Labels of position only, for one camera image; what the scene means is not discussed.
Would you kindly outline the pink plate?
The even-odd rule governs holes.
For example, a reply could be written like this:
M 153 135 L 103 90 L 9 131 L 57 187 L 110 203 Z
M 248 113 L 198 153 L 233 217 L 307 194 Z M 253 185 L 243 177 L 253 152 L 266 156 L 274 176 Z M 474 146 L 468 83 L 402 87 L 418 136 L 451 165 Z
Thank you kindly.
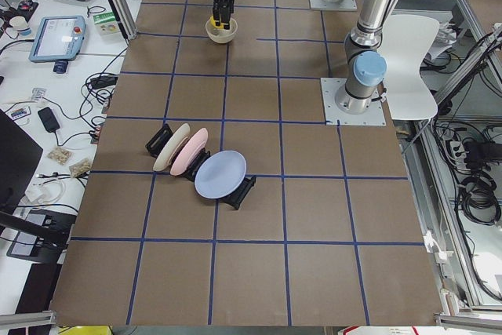
M 207 128 L 201 128 L 184 145 L 170 168 L 172 176 L 180 176 L 194 161 L 197 154 L 206 146 L 209 134 Z

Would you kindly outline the white chair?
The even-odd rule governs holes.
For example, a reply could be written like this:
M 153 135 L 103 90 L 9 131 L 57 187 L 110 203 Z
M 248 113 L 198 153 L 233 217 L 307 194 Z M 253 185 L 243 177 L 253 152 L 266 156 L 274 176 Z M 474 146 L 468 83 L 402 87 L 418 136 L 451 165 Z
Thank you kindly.
M 420 76 L 420 65 L 438 33 L 439 22 L 427 16 L 389 16 L 378 53 L 386 60 L 384 87 L 394 120 L 434 118 L 438 105 Z

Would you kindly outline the beige plate in rack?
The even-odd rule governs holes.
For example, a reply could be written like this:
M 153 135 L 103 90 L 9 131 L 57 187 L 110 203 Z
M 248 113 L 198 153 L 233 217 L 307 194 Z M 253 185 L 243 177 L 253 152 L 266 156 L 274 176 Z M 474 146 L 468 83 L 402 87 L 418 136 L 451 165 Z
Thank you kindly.
M 155 160 L 153 165 L 155 172 L 163 171 L 172 164 L 175 154 L 187 141 L 190 131 L 191 127 L 187 123 L 184 123 L 174 132 Z

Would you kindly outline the black monitor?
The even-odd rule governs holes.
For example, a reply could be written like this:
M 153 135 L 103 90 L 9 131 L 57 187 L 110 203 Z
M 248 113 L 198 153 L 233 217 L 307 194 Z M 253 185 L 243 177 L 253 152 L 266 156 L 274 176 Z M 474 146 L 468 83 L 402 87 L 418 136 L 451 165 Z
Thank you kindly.
M 67 228 L 44 228 L 13 213 L 35 174 L 43 149 L 8 115 L 1 113 L 1 229 L 11 228 L 62 246 Z

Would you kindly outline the yellow lemon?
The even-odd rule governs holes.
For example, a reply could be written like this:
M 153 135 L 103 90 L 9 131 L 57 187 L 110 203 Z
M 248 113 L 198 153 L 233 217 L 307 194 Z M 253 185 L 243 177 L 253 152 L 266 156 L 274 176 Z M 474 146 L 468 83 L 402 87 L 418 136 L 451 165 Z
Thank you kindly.
M 224 23 L 221 22 L 218 19 L 215 19 L 213 16 L 209 18 L 209 24 L 211 25 L 212 28 L 216 30 L 230 30 L 231 26 L 229 23 Z

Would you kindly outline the white ceramic bowl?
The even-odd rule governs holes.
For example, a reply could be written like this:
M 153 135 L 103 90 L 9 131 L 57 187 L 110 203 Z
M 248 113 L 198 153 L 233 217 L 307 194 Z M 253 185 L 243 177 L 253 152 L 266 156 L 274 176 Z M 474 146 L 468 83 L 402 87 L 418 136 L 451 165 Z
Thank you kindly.
M 216 21 L 211 16 L 206 22 L 206 33 L 215 43 L 227 44 L 237 35 L 238 23 L 234 18 L 230 19 L 229 27 L 225 29 L 223 26 L 216 26 Z

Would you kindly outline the lavender plate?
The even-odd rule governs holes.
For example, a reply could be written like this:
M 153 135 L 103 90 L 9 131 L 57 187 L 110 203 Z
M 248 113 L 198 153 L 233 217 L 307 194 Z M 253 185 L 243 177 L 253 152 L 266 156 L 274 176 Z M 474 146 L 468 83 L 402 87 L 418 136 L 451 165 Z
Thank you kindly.
M 198 169 L 195 190 L 203 198 L 223 198 L 243 182 L 246 168 L 246 159 L 239 152 L 220 151 L 204 161 Z

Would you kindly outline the green white box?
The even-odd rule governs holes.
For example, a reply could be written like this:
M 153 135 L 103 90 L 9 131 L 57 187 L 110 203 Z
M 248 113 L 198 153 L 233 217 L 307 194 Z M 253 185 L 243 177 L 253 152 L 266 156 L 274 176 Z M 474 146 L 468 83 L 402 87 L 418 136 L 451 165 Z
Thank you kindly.
M 113 12 L 93 15 L 93 25 L 99 35 L 112 35 L 120 32 L 118 22 Z

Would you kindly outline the black dish rack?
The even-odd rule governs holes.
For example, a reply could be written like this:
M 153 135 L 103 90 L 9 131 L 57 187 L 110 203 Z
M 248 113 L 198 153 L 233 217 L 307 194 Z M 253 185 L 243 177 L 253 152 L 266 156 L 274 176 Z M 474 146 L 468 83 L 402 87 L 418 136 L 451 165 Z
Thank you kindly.
M 167 125 L 167 124 L 163 125 L 161 127 L 161 129 L 159 131 L 157 131 L 157 133 L 145 145 L 146 150 L 148 151 L 149 155 L 154 157 L 156 160 L 160 151 L 163 149 L 163 147 L 166 145 L 166 142 L 174 134 L 175 131 L 176 130 L 172 130 L 169 127 L 169 125 Z M 184 145 L 190 140 L 190 138 L 193 135 L 194 134 L 192 134 L 190 132 L 190 135 L 189 135 L 187 141 L 184 143 Z M 180 153 L 181 149 L 175 154 L 174 159 L 172 161 L 172 164 L 173 164 L 175 158 L 177 157 L 177 155 Z M 189 181 L 195 183 L 195 176 L 196 176 L 196 173 L 198 172 L 198 169 L 201 167 L 201 165 L 204 163 L 204 161 L 206 161 L 212 155 L 213 154 L 209 150 L 207 150 L 206 146 L 205 146 L 197 154 L 194 161 L 188 166 L 187 170 L 184 173 L 182 173 L 180 176 L 175 176 L 175 177 L 184 177 L 184 178 L 188 179 Z M 166 168 L 168 171 L 170 171 L 171 165 Z M 223 203 L 226 203 L 229 206 L 233 207 L 234 209 L 238 210 L 238 209 L 240 209 L 240 206 L 241 206 L 243 200 L 248 195 L 249 191 L 253 188 L 255 183 L 256 183 L 255 176 L 247 177 L 245 175 L 243 182 L 241 182 L 240 185 L 232 193 L 230 193 L 227 196 L 224 196 L 223 198 L 217 198 L 216 200 L 223 202 Z

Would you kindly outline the blue teach pendant near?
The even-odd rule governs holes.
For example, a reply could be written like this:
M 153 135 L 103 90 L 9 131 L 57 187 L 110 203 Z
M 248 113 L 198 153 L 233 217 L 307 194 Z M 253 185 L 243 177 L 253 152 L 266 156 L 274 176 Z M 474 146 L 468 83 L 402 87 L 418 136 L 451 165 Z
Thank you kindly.
M 86 23 L 82 16 L 43 17 L 29 61 L 34 63 L 73 60 L 80 52 L 85 38 Z

